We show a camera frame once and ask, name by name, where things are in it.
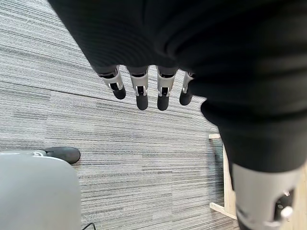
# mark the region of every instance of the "black sleeve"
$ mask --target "black sleeve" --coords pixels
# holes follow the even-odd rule
[[[304,0],[49,0],[97,72],[179,66],[206,97],[230,162],[264,172],[307,157]]]

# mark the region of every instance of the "wooden stand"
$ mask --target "wooden stand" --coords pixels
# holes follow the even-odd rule
[[[209,139],[220,138],[220,134],[210,134]],[[231,187],[228,170],[228,159],[223,145],[223,172],[224,172],[224,207],[210,203],[210,208],[228,217],[236,219],[236,195]],[[307,164],[302,169],[302,177],[295,193],[294,213],[284,223],[281,230],[306,230],[307,229]]]

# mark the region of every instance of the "robotic hand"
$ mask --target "robotic hand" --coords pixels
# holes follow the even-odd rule
[[[119,99],[117,65],[130,71],[142,110],[148,65],[158,66],[160,110],[176,69],[194,73],[181,103],[207,98],[201,111],[224,142],[241,229],[279,229],[307,158],[305,1],[49,2]]]

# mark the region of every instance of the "gray carpet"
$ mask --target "gray carpet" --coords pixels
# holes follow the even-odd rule
[[[82,189],[82,224],[98,230],[232,230],[209,209],[223,204],[222,144],[200,113],[203,98],[179,104],[177,73],[170,106],[136,107],[121,67],[124,100],[92,71],[44,0],[0,0],[0,150],[74,146]]]

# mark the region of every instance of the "black cable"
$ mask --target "black cable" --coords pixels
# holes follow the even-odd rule
[[[94,223],[89,223],[88,225],[86,225],[82,230],[87,229],[90,225],[93,226],[94,230],[96,230],[95,224]]]

